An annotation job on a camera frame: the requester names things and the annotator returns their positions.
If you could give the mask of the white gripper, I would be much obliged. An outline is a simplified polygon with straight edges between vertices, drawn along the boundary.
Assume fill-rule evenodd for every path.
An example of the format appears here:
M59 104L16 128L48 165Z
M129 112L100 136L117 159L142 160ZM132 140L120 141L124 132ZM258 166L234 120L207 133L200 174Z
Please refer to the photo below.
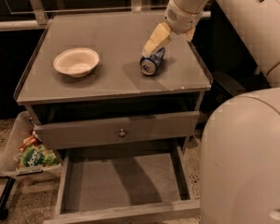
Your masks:
M172 31L177 35L184 34L190 42L195 33L195 26L203 15L202 11L188 12L179 8L174 0L170 0L164 13L164 21L159 23L143 47L142 55L150 57L169 41Z

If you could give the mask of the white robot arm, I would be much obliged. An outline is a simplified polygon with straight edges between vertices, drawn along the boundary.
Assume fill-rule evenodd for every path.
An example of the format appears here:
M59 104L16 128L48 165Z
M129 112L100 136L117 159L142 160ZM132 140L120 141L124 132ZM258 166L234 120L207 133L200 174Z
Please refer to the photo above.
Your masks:
M170 0L143 48L191 37L209 0ZM237 95L209 117L201 141L202 224L280 224L280 0L216 0L269 88Z

